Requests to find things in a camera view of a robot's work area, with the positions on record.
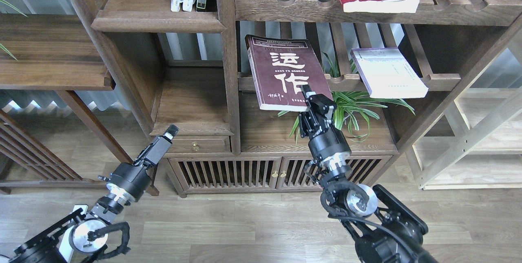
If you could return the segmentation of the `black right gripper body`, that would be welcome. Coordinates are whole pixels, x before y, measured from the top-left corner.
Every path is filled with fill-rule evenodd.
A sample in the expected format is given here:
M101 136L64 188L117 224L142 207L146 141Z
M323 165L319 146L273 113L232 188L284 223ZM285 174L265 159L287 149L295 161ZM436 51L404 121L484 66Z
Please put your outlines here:
M304 93L307 111L299 114L301 137L308 137L308 148L316 164L341 168L351 155L344 134L333 124L337 105L323 94Z

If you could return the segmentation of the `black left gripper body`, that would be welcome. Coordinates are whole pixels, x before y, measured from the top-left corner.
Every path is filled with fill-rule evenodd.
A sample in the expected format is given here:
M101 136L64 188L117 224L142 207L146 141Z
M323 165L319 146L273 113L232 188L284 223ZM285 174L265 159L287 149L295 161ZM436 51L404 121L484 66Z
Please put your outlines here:
M138 202L152 182L147 169L157 166L171 146L171 137L155 137L153 142L141 151L134 163L121 163L109 178L101 175L98 178L107 182L112 194L120 188L132 197L128 201Z

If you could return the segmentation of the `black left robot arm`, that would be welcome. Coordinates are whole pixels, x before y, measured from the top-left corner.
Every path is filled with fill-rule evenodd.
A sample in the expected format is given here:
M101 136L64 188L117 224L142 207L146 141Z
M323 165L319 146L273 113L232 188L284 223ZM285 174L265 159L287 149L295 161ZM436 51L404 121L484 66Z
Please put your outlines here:
M65 263L58 242L69 243L75 252L86 254L85 263L113 258L129 252L129 224L114 223L125 206L138 202L152 179L147 173L159 164L172 146L179 129L171 125L141 151L136 160L121 163L106 181L109 193L99 198L85 214L80 209L62 218L15 249L8 263Z

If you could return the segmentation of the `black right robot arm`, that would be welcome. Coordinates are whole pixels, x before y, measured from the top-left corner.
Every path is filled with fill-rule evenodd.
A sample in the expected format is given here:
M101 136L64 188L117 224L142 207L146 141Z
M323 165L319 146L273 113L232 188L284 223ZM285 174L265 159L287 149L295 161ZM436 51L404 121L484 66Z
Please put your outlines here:
M362 263L434 263L422 246L428 226L381 185L349 181L346 160L351 150L334 126L336 104L302 85L306 110L299 114L302 138L308 137L312 161L305 166L311 182L320 185L321 205L341 222L355 242Z

